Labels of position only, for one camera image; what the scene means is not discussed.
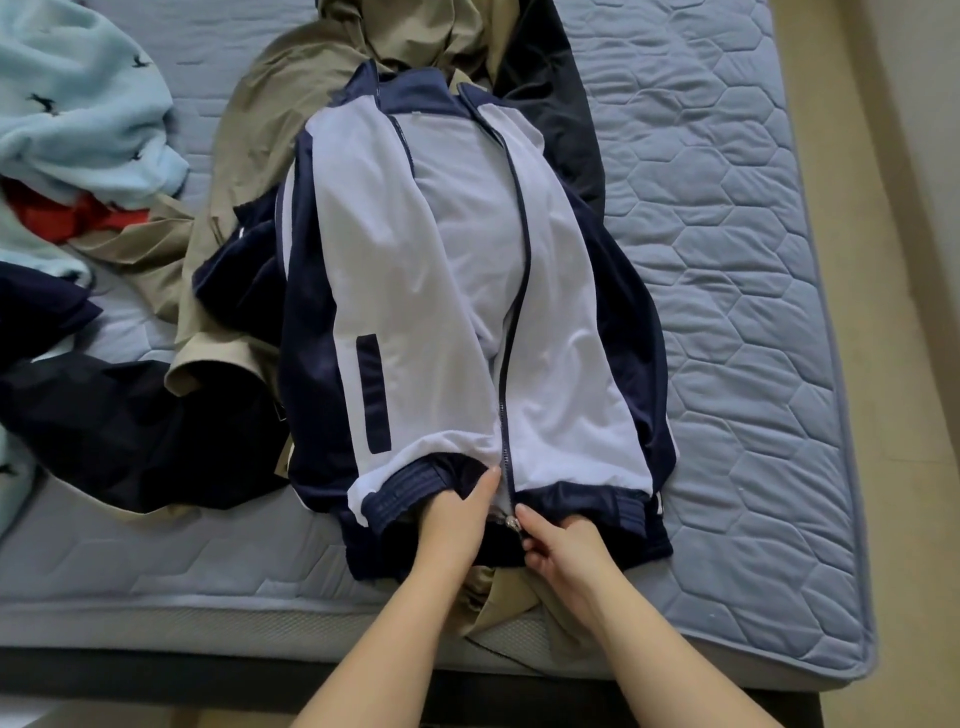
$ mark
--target hexagon quilting pattern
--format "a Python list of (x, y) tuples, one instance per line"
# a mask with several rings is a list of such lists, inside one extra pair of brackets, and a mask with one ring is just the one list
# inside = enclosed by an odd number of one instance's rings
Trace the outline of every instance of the hexagon quilting pattern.
[(634, 582), (670, 620), (856, 673), (870, 661), (851, 443), (770, 10), (558, 0), (607, 173), (607, 226), (653, 295), (680, 464), (676, 548)]
[[(631, 578), (688, 634), (859, 676), (873, 653), (862, 524), (769, 10), (557, 4), (600, 140), (607, 225), (657, 302), (671, 374), (676, 555)], [(233, 0), (228, 16), (194, 0), (90, 5), (163, 71), (199, 207), (233, 85), (310, 3)], [(81, 349), (169, 360), (172, 331), (124, 281), (101, 271), (97, 300), (106, 313)], [(369, 608), (387, 592), (352, 580), (335, 522), (289, 489), (130, 521), (48, 483), (0, 547), (0, 605), (166, 595)]]

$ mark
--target floor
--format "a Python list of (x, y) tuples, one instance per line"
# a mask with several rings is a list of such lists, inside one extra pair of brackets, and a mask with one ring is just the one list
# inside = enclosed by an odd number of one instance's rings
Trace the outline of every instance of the floor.
[[(828, 728), (956, 724), (960, 477), (836, 3), (770, 0), (843, 359), (870, 527), (880, 665), (823, 696)], [(176, 711), (179, 728), (289, 716)]]

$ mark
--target zipper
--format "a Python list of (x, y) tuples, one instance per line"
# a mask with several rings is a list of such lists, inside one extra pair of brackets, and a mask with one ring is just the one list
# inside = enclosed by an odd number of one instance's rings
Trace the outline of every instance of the zipper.
[(407, 137), (403, 135), (403, 129), (400, 128), (400, 122), (396, 120), (396, 117), (392, 114), (387, 113), (380, 107), (380, 75), (377, 74), (376, 86), (373, 89), (373, 102), (376, 104), (376, 110), (390, 119), (390, 123), (394, 126), (394, 131), (396, 132), (397, 137), (400, 139), (400, 144), (403, 145), (403, 151), (407, 154), (407, 163), (410, 164), (410, 176), (415, 178), (417, 172), (414, 169), (414, 156), (410, 153), (410, 145), (407, 144)]
[[(494, 129), (490, 122), (488, 122), (487, 119), (480, 114), (480, 111), (477, 110), (477, 107), (473, 105), (473, 102), (470, 101), (467, 95), (462, 92), (462, 89), (459, 86), (458, 91), (460, 91), (460, 99), (463, 100), (465, 106), (468, 108), (473, 120), (480, 125), (480, 128), (483, 129), (484, 132), (486, 132), (487, 135), (494, 142), (496, 142), (496, 144), (500, 146), (507, 158), (507, 166), (510, 168), (510, 176), (514, 179), (516, 207), (519, 211), (520, 227), (523, 232), (523, 276), (520, 279), (520, 286), (516, 291), (514, 302), (510, 307), (510, 310), (513, 311), (513, 315), (510, 317), (510, 325), (507, 328), (507, 338), (503, 346), (503, 361), (500, 364), (500, 380), (498, 382), (497, 389), (497, 395), (499, 398), (500, 440), (503, 444), (501, 465), (503, 467), (504, 477), (507, 481), (507, 495), (510, 498), (510, 507), (511, 510), (514, 510), (516, 509), (516, 481), (514, 479), (514, 460), (510, 452), (510, 423), (507, 417), (507, 371), (510, 366), (510, 354), (514, 349), (516, 326), (520, 320), (520, 309), (523, 307), (523, 299), (527, 295), (527, 286), (530, 282), (530, 228), (527, 223), (527, 208), (523, 202), (523, 191), (520, 189), (520, 179), (516, 173), (514, 159), (510, 156), (510, 149), (507, 147), (506, 140), (503, 138), (503, 135)], [(515, 514), (504, 514), (503, 523), (517, 534), (522, 534), (523, 529), (520, 527), (520, 521), (517, 520)]]

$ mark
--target red fabric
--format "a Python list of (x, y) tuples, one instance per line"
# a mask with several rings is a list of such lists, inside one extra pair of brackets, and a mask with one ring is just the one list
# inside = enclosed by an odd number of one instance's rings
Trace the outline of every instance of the red fabric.
[(99, 230), (122, 230), (147, 222), (150, 210), (107, 207), (89, 192), (73, 206), (61, 205), (18, 180), (2, 181), (3, 193), (24, 228), (55, 245)]

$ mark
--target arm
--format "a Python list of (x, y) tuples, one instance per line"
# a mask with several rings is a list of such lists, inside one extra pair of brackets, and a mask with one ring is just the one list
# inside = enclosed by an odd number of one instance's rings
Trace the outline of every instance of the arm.
[(440, 633), (480, 547), (499, 482), (500, 469), (492, 468), (466, 500), (444, 491), (427, 506), (410, 576), (292, 728), (420, 725)]
[(779, 725), (710, 664), (627, 581), (600, 533), (582, 516), (555, 526), (518, 506), (533, 538), (524, 542), (527, 566), (601, 644), (640, 725), (647, 728)]

